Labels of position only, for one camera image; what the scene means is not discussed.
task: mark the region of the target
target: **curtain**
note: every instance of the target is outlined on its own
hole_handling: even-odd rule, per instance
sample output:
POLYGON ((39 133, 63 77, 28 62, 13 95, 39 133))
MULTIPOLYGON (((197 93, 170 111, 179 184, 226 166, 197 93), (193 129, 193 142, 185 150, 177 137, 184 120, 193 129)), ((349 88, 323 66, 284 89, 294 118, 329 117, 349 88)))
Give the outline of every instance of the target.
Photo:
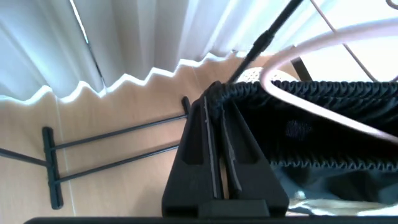
MULTIPOLYGON (((0 95, 27 100, 47 86, 63 98, 82 83, 100 92, 124 74, 144 85, 153 68, 172 73, 181 59, 201 61, 208 53, 225 57, 232 50, 248 51, 287 3, 288 0, 0 0, 0 95)), ((340 23, 334 21, 336 28, 398 16, 397 10, 380 0, 317 0, 317 4, 331 18, 338 18, 341 8, 347 8, 340 23), (360 14, 364 18, 361 21, 358 5, 367 9, 360 14), (375 6, 377 13, 369 12, 375 6)), ((330 31, 311 2, 304 0, 266 53, 330 31)), ((390 44, 396 43, 396 39, 391 41, 390 44)), ((344 58, 340 55, 346 52, 336 49, 328 56, 339 63, 344 58)), ((398 50, 394 52, 392 48, 389 52, 392 58, 398 50)), ((369 52, 359 54, 367 61, 374 58, 369 52)), ((308 58, 322 64, 316 62, 319 55, 326 57, 319 51, 308 58)))

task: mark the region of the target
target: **black metal rack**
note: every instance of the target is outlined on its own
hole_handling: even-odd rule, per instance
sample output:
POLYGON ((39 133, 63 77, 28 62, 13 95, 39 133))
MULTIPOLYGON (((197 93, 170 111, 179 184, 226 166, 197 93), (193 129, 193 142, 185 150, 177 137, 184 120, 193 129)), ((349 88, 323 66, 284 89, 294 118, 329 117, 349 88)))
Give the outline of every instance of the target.
POLYGON ((118 130, 118 131, 113 131, 110 133, 106 133, 106 134, 100 134, 97 136, 93 136, 90 138, 86 138, 86 139, 81 139, 81 140, 77 140, 77 141, 72 141, 72 142, 68 142, 68 143, 64 143, 64 144, 59 144, 59 145, 55 145, 54 143, 54 138, 53 138, 53 129, 50 127, 44 127, 42 130, 42 134, 43 134, 43 142, 44 142, 44 154, 45 154, 45 160, 40 160, 40 159, 36 159, 30 156, 26 156, 23 154, 19 154, 16 152, 12 152, 9 150, 5 150, 5 149, 1 149, 0 148, 0 156, 3 157, 8 157, 10 159, 15 159, 15 160, 19 160, 19 161, 23 161, 23 162, 28 162, 31 164, 35 164, 35 165, 39 165, 39 166, 44 166, 47 168, 47 175, 49 178, 49 188, 50 188, 50 199, 51 199, 51 207, 53 209, 60 209, 63 206, 63 198, 62 198, 62 192, 61 192, 61 186, 60 184, 62 182, 68 181, 68 180, 72 180, 72 179, 76 179, 78 177, 83 177, 85 175, 88 174, 92 174, 94 172, 99 172, 102 170, 106 170, 112 167, 116 167, 116 166, 120 166, 123 164, 126 164, 128 162, 133 162, 139 159, 143 159, 149 156, 154 156, 156 154, 160 154, 162 152, 167 152, 173 149, 178 148, 178 145, 174 145, 174 146, 169 146, 163 149, 159 149, 153 152, 148 152, 145 154, 141 154, 138 156, 134 156, 134 157, 130 157, 121 161, 117 161, 117 162, 113 162, 110 164, 106 164, 104 166, 99 166, 99 167, 95 167, 89 170, 85 170, 83 172, 79 172, 76 174, 72 174, 72 175, 68 175, 66 177, 60 177, 59 171, 58 171, 58 160, 57 160, 57 153, 56 150, 59 149, 64 149, 66 147, 72 147, 72 146, 77 146, 80 144, 84 144, 84 143, 88 143, 88 142, 92 142, 95 140, 100 140, 100 139, 104 139, 104 138, 108 138, 111 136, 116 136, 119 134, 124 134, 124 133, 128 133, 130 131, 135 131, 138 129, 142 129, 142 128, 148 128, 151 126, 155 126, 158 124, 164 124, 164 123, 168 123, 171 121, 176 121, 182 118, 187 118, 188 114, 190 112, 190 103, 189 103, 189 99, 188 97, 184 96, 181 100, 182 102, 182 106, 184 109, 184 114, 182 115, 178 115, 172 118, 167 118, 167 119, 162 119, 160 121, 154 121, 151 123, 147 123, 147 124, 141 124, 138 126, 133 126, 130 128, 125 128, 122 130, 118 130))

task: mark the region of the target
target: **ruffled black fabric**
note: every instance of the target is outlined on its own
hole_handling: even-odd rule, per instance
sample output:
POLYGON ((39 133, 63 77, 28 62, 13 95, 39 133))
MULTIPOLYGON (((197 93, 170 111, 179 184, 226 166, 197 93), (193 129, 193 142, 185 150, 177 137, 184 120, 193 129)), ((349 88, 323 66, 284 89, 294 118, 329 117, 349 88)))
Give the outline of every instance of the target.
MULTIPOLYGON (((398 136, 396 83, 274 82, 274 85, 398 136)), ((303 190, 315 198, 398 201, 397 146, 284 103, 266 93, 259 83, 213 85, 205 94, 215 123, 223 105, 236 103, 290 196, 303 190)))

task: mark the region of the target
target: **white fabric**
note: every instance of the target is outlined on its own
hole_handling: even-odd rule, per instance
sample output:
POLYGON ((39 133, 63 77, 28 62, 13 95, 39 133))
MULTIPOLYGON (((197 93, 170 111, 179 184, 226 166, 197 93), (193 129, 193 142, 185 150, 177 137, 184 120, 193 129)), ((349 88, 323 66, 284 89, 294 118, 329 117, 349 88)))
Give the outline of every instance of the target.
MULTIPOLYGON (((247 51, 288 1, 74 0, 74 12, 72 0, 0 0, 0 96, 26 100, 48 85, 63 98, 79 81, 99 92, 124 74, 145 80, 153 67, 173 72, 180 59, 200 61, 208 52, 224 57, 231 50, 247 51), (75 13, 80 16, 92 54, 75 13)), ((361 18, 369 21, 382 19, 380 15, 398 16, 398 11, 380 0, 318 0, 317 3, 326 16, 331 16, 332 24, 344 7, 350 7, 341 14, 346 22, 358 22, 361 16, 356 15, 362 14, 357 11, 366 7, 369 16, 361 18), (375 6, 378 7, 374 12, 368 10, 375 6)), ((336 28, 343 25, 338 21, 334 24, 336 28)), ((277 33, 267 53, 328 31, 311 2, 304 0, 277 33)), ((382 54, 375 47, 378 44, 376 41, 371 50, 382 54)), ((360 59, 374 61, 363 45, 351 48, 354 52, 364 52, 358 56, 360 59)), ((398 57, 398 50, 388 50, 388 62, 398 57)), ((365 79, 343 47, 321 50, 304 55, 305 58, 309 58, 305 64, 316 80, 365 79), (344 64, 349 75, 336 77, 322 73, 321 68, 325 71, 325 66, 331 64, 330 59, 334 64, 344 64)), ((369 70, 375 73, 389 70, 389 78, 393 76, 391 68, 380 66, 381 63, 373 63, 369 70)), ((334 66, 326 71, 337 74, 338 69, 341 68, 334 66)))

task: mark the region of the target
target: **wooden floor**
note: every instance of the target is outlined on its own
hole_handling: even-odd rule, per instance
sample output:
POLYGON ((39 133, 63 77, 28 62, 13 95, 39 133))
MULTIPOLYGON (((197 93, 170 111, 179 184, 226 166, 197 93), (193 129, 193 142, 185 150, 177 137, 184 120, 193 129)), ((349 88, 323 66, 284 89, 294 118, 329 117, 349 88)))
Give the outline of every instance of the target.
MULTIPOLYGON (((259 57, 252 67, 260 67, 259 57)), ((47 93, 34 105, 0 102, 0 147, 44 159, 41 129, 54 130, 55 143, 168 118, 183 113, 180 100, 195 101, 212 82, 225 82, 241 62, 205 61, 181 66, 173 78, 154 75, 146 86, 124 82, 99 98, 84 88, 71 103, 47 93)), ((291 65, 281 69, 297 76, 291 65)), ((185 120, 57 151, 61 176, 74 174, 179 142, 185 120)), ((0 223, 48 216, 161 216, 160 201, 175 150, 62 183, 64 206, 50 206, 43 167, 0 157, 0 223)))

